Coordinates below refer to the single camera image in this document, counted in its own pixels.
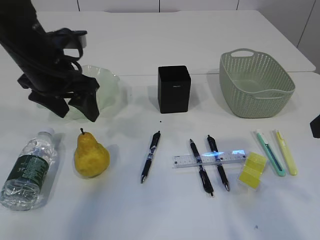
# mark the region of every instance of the ruler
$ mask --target ruler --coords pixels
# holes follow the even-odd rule
[[[190,168],[197,167],[199,165],[218,165],[218,164],[236,164],[244,163],[247,159],[247,153],[245,150],[233,150],[233,151],[219,151],[208,152],[201,154],[202,163],[197,163],[195,157],[192,154],[173,156],[173,168]]]

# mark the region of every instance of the yellow pear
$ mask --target yellow pear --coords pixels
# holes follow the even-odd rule
[[[74,166],[77,172],[84,177],[94,177],[106,170],[109,164],[109,152],[90,132],[84,132],[81,128],[74,154]]]

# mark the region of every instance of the bottle cap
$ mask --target bottle cap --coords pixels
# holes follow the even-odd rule
[[[53,136],[55,134],[55,130],[53,128],[51,128],[51,127],[45,127],[43,129],[41,129],[41,131],[39,131],[39,133],[41,133],[41,132],[48,133],[51,136]]]

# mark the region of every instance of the green utility knife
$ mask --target green utility knife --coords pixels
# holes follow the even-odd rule
[[[274,167],[276,173],[281,176],[284,177],[286,175],[286,171],[285,169],[282,167],[281,163],[278,161],[278,159],[276,158],[276,155],[274,154],[274,152],[272,151],[264,133],[261,130],[256,130],[256,136],[259,140],[259,142],[261,143],[268,159],[271,161],[272,166]]]

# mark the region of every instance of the sticky note pad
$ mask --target sticky note pad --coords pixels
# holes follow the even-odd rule
[[[260,176],[264,171],[266,162],[267,159],[264,156],[251,152],[245,161],[238,180],[256,190],[260,184]]]

